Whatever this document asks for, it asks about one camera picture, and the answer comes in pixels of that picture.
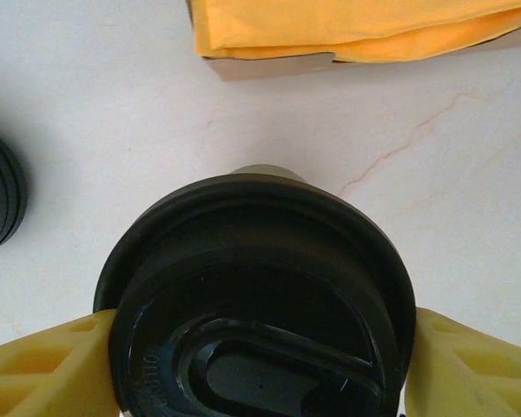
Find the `white marble surface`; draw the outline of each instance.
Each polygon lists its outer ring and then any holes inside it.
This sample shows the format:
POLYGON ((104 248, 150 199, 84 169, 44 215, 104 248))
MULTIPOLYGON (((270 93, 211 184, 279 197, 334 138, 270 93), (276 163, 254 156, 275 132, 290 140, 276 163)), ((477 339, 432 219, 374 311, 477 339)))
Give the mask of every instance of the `white marble surface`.
POLYGON ((372 217, 417 303, 521 345, 521 48, 222 83, 183 0, 0 0, 0 133, 32 180, 0 343, 88 314, 150 204, 279 164, 372 217))

